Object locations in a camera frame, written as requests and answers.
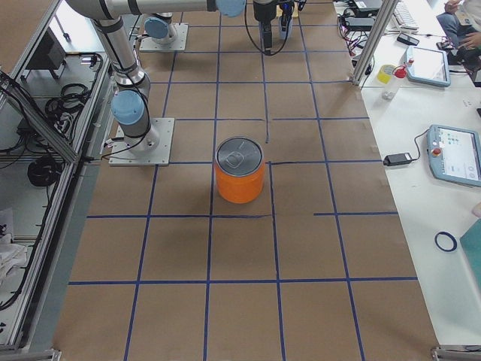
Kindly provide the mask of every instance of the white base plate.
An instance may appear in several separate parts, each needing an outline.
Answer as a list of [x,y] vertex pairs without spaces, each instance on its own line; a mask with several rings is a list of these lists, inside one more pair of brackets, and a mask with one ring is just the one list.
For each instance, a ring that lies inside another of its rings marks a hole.
[[141,42],[139,51],[145,53],[161,53],[168,51],[183,51],[186,49],[187,32],[189,31],[189,24],[176,23],[177,39],[170,44],[157,44],[152,38],[145,38]]
[[[152,127],[159,133],[159,145],[153,150],[146,150],[143,153],[132,153],[125,150],[122,153],[114,154],[109,159],[112,166],[139,166],[139,165],[168,165],[171,157],[172,135],[174,134],[174,118],[151,118]],[[117,129],[116,137],[123,137],[120,126]],[[115,143],[112,153],[127,148],[125,142]]]

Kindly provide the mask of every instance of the blue joint cap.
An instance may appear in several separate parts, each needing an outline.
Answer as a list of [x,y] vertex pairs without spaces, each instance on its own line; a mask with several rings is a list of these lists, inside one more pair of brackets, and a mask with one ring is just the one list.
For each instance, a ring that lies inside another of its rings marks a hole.
[[144,115],[144,101],[133,90],[124,90],[113,97],[112,113],[120,124],[131,126]]
[[168,24],[158,17],[149,17],[145,20],[144,28],[147,34],[156,39],[165,38],[168,35]]
[[246,7],[246,0],[216,0],[217,9],[227,17],[237,17]]

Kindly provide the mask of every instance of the orange container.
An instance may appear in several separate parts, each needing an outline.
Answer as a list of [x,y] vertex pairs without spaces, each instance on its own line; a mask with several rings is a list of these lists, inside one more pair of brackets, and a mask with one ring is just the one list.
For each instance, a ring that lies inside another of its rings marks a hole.
[[232,203],[247,203],[261,194],[264,185],[264,154],[260,145],[245,137],[222,142],[216,152],[216,185]]

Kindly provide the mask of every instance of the yellow tape roll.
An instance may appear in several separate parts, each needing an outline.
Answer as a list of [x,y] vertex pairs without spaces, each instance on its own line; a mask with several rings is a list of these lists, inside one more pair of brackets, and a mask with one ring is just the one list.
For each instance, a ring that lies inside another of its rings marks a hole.
[[380,81],[381,83],[387,84],[389,79],[391,79],[392,72],[395,69],[395,65],[383,65],[381,66],[381,69],[377,73],[377,80]]

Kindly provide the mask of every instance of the blue ring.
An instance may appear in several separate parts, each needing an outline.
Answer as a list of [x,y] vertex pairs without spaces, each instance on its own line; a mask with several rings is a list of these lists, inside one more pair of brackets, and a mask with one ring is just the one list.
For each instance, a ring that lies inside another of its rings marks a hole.
[[[448,237],[451,242],[452,242],[452,248],[442,248],[440,245],[439,245],[439,242],[437,241],[437,237],[439,237],[440,235],[445,235],[446,237]],[[453,252],[454,250],[456,250],[456,248],[458,248],[458,242],[456,241],[456,238],[454,238],[454,235],[452,235],[451,233],[448,233],[448,232],[438,232],[435,236],[434,236],[434,243],[437,245],[437,247],[442,250],[443,252]]]

